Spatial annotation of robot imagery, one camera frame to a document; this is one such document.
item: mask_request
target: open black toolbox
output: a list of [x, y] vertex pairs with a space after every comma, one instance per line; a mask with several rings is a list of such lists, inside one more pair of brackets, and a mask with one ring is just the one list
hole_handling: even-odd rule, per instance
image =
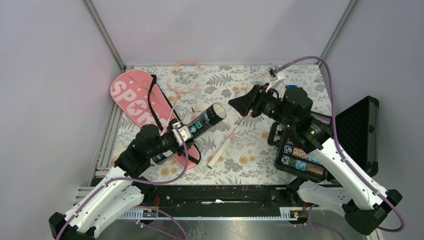
[[[379, 101], [367, 96], [339, 113], [336, 119], [337, 137], [350, 157], [370, 176], [378, 172], [378, 112]], [[331, 117], [317, 112], [312, 116], [331, 128]], [[281, 144], [285, 131], [275, 122], [270, 130], [268, 144], [278, 147], [275, 167], [279, 170], [320, 183], [337, 183], [334, 176], [312, 156], [296, 148], [288, 139]]]

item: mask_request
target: badminton racket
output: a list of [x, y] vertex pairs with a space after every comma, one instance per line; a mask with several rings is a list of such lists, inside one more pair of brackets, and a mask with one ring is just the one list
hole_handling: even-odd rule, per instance
[[160, 133], [161, 135], [166, 132], [180, 95], [195, 91], [199, 88], [201, 81], [202, 68], [199, 64], [193, 61], [183, 61], [173, 67], [173, 69], [169, 72], [168, 77], [166, 78], [166, 85], [171, 91], [176, 93], [176, 98], [172, 104], [168, 120]]
[[234, 129], [234, 131], [231, 133], [231, 135], [225, 140], [225, 142], [222, 144], [222, 146], [219, 148], [219, 150], [216, 152], [215, 156], [212, 157], [212, 159], [207, 163], [207, 167], [212, 169], [217, 161], [220, 159], [220, 157], [223, 155], [223, 153], [227, 150], [228, 146], [230, 145], [231, 141], [234, 138], [234, 135], [236, 134], [237, 130], [240, 128], [240, 126], [243, 124], [243, 122], [251, 115], [252, 111], [249, 112], [247, 116], [245, 116], [238, 126]]

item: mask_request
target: pink badminton racket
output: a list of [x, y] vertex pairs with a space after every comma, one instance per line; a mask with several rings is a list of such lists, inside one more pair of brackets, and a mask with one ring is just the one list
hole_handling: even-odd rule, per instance
[[166, 85], [176, 93], [175, 101], [161, 135], [166, 131], [171, 121], [172, 113], [181, 94], [188, 94], [199, 88], [202, 81], [202, 68], [193, 61], [183, 61], [177, 64], [168, 74]]

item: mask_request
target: floral pattern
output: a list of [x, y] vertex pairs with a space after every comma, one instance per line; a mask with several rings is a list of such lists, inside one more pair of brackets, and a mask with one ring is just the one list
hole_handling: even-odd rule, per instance
[[[130, 66], [128, 69], [140, 69], [157, 75], [157, 84], [165, 93], [170, 102], [173, 102], [176, 93], [169, 90], [166, 78], [173, 66]], [[267, 138], [274, 121], [266, 116], [246, 119], [234, 136], [226, 152], [218, 160], [213, 169], [206, 164], [218, 151], [224, 141], [237, 127], [242, 117], [228, 105], [228, 100], [235, 98], [236, 91], [248, 91], [252, 86], [247, 83], [254, 77], [266, 73], [269, 65], [208, 65], [202, 66], [203, 76], [200, 87], [191, 93], [181, 94], [175, 110], [183, 123], [189, 123], [199, 113], [191, 110], [192, 106], [202, 100], [205, 107], [213, 103], [221, 104], [228, 115], [235, 119], [234, 125], [223, 122], [208, 130], [195, 140], [202, 159], [200, 164], [188, 170], [184, 176], [172, 184], [176, 185], [227, 185], [227, 184], [288, 184], [295, 176], [277, 170], [274, 161], [277, 148], [267, 144]], [[312, 110], [321, 114], [331, 113], [331, 104], [321, 77], [318, 65], [299, 64], [284, 70], [286, 85], [302, 87], [313, 100]], [[267, 77], [258, 77], [254, 83], [264, 84]], [[283, 85], [277, 87], [281, 93]], [[140, 129], [125, 114], [122, 114], [119, 129], [112, 151], [111, 164], [124, 151]], [[295, 159], [282, 159], [285, 164], [299, 168], [305, 166], [296, 163]], [[167, 160], [162, 165], [151, 166], [143, 173], [150, 181], [166, 181], [174, 179], [182, 168], [173, 160]]]

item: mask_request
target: black strap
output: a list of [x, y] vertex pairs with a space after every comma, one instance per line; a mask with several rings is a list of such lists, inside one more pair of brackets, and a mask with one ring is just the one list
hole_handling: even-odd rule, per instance
[[159, 128], [160, 131], [162, 131], [164, 128], [162, 127], [161, 122], [159, 121], [158, 116], [156, 115], [156, 112], [153, 110], [152, 104], [150, 103], [150, 94], [152, 93], [152, 89], [153, 86], [156, 84], [156, 81], [158, 80], [158, 78], [156, 77], [156, 75], [152, 74], [150, 75], [153, 79], [151, 81], [150, 87], [148, 88], [148, 92], [147, 92], [147, 103], [148, 103], [148, 108], [151, 112], [151, 115], [153, 116], [154, 121], [156, 122], [157, 127]]

